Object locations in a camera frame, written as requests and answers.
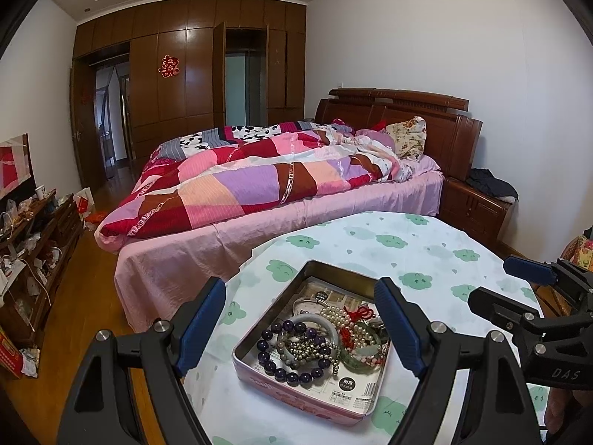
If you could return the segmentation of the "red cardboard box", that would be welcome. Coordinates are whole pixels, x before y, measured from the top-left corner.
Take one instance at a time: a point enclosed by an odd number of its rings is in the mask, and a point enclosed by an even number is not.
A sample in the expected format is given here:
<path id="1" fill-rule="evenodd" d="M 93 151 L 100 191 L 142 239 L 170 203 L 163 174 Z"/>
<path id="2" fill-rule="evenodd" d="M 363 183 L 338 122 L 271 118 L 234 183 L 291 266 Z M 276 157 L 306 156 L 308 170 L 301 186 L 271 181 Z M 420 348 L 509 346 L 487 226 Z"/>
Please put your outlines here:
<path id="1" fill-rule="evenodd" d="M 23 376 L 23 355 L 3 329 L 0 329 L 0 365 L 16 379 Z"/>

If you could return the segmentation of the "wooden nightstand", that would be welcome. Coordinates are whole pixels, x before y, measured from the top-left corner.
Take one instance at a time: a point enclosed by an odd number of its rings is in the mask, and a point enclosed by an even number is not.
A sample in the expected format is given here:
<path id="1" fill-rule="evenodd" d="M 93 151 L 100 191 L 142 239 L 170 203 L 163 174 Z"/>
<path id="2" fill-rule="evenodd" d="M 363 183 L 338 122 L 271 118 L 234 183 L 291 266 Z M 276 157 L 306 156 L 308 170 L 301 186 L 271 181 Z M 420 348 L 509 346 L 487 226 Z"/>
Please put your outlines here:
<path id="1" fill-rule="evenodd" d="M 443 182 L 437 217 L 489 250 L 495 250 L 511 217 L 511 208 L 511 203 L 447 178 Z"/>

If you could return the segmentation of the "yellow floral cushion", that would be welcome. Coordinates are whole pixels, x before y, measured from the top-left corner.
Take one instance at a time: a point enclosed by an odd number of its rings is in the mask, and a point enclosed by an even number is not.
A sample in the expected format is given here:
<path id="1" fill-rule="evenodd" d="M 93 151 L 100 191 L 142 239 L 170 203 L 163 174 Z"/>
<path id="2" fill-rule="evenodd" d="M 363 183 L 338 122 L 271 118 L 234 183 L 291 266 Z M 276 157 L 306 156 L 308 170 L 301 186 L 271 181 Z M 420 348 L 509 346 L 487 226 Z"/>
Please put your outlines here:
<path id="1" fill-rule="evenodd" d="M 584 235 L 574 238 L 562 252 L 561 258 L 593 271 L 593 240 Z"/>

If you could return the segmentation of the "pink bed sheet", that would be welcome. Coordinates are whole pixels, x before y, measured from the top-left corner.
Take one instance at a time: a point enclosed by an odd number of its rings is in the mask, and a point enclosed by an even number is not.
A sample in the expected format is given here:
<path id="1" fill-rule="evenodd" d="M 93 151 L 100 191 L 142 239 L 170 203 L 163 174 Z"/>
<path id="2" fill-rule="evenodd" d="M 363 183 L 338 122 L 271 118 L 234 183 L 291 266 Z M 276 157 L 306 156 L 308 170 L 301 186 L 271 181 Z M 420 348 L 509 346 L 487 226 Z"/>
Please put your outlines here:
<path id="1" fill-rule="evenodd" d="M 257 246 L 278 236 L 366 211 L 435 216 L 444 176 L 430 157 L 404 183 L 369 184 L 294 202 L 186 232 L 151 239 L 96 243 L 117 254 L 113 282 L 127 324 L 138 333 L 169 319 L 211 276 L 232 278 Z"/>

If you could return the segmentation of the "television screen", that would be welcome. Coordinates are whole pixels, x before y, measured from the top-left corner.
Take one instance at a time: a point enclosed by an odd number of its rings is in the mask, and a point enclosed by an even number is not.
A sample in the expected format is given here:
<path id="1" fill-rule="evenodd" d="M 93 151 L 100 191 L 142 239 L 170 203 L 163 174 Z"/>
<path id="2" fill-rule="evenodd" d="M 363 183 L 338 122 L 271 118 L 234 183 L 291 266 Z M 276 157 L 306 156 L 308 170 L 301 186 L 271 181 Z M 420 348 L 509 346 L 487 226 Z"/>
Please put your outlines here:
<path id="1" fill-rule="evenodd" d="M 33 171 L 27 133 L 8 139 L 0 145 L 1 192 L 5 198 L 30 180 Z"/>

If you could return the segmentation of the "red double happiness decal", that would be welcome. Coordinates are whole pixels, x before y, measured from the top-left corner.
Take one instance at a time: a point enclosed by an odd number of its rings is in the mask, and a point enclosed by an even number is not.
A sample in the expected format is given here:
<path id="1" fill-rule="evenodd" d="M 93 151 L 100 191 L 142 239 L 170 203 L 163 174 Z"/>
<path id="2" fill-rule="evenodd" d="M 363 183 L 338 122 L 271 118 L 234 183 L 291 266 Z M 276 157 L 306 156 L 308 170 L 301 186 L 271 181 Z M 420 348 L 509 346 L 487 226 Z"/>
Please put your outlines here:
<path id="1" fill-rule="evenodd" d="M 165 54 L 161 60 L 161 65 L 158 68 L 158 73 L 162 78 L 174 78 L 179 75 L 180 71 L 180 59 L 176 56 Z"/>

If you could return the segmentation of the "dark clothes on nightstand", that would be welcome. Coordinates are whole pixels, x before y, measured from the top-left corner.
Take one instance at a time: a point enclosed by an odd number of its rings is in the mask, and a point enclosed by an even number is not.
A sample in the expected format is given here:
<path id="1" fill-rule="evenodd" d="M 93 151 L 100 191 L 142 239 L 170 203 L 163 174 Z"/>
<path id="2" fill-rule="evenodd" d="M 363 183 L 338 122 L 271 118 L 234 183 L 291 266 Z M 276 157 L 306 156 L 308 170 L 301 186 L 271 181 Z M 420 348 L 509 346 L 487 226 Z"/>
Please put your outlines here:
<path id="1" fill-rule="evenodd" d="M 471 169 L 466 184 L 491 198 L 511 204 L 519 199 L 517 190 L 510 183 L 494 177 L 489 169 Z"/>

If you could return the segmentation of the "cloud pattern tablecloth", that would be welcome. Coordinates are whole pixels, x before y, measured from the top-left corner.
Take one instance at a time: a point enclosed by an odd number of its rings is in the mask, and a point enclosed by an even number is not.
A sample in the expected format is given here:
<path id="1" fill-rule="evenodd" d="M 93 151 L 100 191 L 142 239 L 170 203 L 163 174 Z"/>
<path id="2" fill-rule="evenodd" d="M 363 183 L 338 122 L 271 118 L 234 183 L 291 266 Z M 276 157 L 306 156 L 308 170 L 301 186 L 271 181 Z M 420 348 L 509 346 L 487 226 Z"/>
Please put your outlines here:
<path id="1" fill-rule="evenodd" d="M 287 233 L 256 247 L 227 283 L 223 316 L 185 389 L 215 444 L 385 444 L 416 379 L 396 354 L 370 372 L 345 360 L 312 386 L 277 383 L 258 364 L 264 316 L 348 317 L 392 279 L 432 320 L 484 336 L 469 293 L 483 286 L 536 307 L 532 287 L 465 233 L 429 217 L 366 212 Z"/>

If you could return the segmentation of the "red cord gold pendant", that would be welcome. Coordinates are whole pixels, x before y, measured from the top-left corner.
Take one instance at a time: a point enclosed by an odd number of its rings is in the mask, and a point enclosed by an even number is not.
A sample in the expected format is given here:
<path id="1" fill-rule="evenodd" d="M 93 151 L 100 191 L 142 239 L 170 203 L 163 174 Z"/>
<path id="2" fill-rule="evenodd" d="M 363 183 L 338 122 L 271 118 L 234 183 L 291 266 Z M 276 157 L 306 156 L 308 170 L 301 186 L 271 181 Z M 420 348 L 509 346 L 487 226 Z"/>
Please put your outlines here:
<path id="1" fill-rule="evenodd" d="M 355 310 L 343 307 L 339 309 L 339 312 L 341 314 L 336 328 L 343 347 L 347 350 L 354 350 L 378 343 L 373 330 L 368 326 L 368 320 L 374 316 L 374 312 L 367 304 L 363 304 Z"/>

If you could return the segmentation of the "floral pillow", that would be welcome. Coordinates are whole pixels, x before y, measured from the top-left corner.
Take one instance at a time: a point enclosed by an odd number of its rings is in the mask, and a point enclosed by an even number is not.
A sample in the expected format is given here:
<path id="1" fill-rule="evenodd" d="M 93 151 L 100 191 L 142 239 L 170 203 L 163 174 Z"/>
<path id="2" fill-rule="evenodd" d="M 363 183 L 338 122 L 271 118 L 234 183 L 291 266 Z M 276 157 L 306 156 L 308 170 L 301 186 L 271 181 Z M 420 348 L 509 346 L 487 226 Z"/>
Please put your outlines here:
<path id="1" fill-rule="evenodd" d="M 418 162 L 424 154 L 427 127 L 424 118 L 414 116 L 401 123 L 390 123 L 386 134 L 393 140 L 395 154 L 399 159 Z"/>

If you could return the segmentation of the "dark wooden wardrobe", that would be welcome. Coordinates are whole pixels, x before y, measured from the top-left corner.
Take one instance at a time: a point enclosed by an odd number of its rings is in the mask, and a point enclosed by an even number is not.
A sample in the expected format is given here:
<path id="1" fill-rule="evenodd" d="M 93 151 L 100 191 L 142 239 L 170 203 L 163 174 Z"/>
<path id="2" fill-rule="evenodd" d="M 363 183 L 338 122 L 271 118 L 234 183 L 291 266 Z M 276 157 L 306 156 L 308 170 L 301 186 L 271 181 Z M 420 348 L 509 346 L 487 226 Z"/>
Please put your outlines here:
<path id="1" fill-rule="evenodd" d="M 166 0 L 110 13 L 79 25 L 73 44 L 72 140 L 82 185 L 96 190 L 106 169 L 93 101 L 96 69 L 130 65 L 131 161 L 145 164 L 159 143 L 230 122 L 224 59 L 234 42 L 257 35 L 264 46 L 265 125 L 304 115 L 303 5 L 277 0 Z M 174 78 L 158 73 L 165 54 L 180 59 Z"/>

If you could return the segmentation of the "wooden headboard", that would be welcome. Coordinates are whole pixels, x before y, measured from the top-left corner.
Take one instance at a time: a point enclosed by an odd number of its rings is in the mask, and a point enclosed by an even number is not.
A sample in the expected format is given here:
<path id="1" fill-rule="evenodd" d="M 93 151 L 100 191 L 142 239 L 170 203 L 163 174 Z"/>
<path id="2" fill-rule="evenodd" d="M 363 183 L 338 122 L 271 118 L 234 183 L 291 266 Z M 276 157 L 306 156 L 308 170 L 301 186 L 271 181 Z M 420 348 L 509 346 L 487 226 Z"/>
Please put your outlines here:
<path id="1" fill-rule="evenodd" d="M 404 89 L 331 89 L 319 102 L 315 121 L 340 119 L 354 131 L 397 130 L 407 137 L 424 131 L 423 153 L 447 178 L 466 179 L 482 122 L 466 116 L 469 102 L 452 95 Z"/>

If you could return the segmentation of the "cluttered wooden tv cabinet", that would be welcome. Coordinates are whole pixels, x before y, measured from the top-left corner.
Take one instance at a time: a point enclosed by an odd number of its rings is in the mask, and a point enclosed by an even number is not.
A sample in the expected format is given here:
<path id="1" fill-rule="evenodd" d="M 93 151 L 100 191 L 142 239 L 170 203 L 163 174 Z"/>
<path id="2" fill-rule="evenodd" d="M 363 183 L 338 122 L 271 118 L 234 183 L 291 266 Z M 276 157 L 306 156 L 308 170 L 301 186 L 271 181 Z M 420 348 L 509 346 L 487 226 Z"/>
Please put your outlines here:
<path id="1" fill-rule="evenodd" d="M 72 194 L 31 199 L 1 214 L 1 327 L 18 347 L 38 347 L 82 221 Z"/>

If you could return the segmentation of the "green jade bangle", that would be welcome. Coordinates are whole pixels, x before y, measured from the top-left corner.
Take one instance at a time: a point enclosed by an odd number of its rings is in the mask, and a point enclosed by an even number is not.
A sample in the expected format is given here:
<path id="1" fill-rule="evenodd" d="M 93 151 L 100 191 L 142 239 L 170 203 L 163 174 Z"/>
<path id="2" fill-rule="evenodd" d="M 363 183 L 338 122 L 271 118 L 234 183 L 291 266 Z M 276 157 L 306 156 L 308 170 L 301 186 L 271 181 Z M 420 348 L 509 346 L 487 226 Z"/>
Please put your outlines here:
<path id="1" fill-rule="evenodd" d="M 339 330 L 341 340 L 339 358 L 351 372 L 370 374 L 382 367 L 384 345 L 375 330 L 367 323 L 348 323 Z"/>

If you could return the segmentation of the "pink tin box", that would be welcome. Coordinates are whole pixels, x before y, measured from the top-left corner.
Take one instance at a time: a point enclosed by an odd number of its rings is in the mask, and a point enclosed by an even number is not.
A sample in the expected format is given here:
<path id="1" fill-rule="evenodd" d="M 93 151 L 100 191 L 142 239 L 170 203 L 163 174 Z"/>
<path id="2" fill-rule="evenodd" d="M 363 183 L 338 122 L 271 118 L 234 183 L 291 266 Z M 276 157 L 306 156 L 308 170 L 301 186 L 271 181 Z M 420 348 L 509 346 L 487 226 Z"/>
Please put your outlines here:
<path id="1" fill-rule="evenodd" d="M 238 378 L 302 412 L 358 424 L 374 411 L 389 358 L 374 279 L 314 260 L 265 269 L 284 288 L 234 347 Z"/>

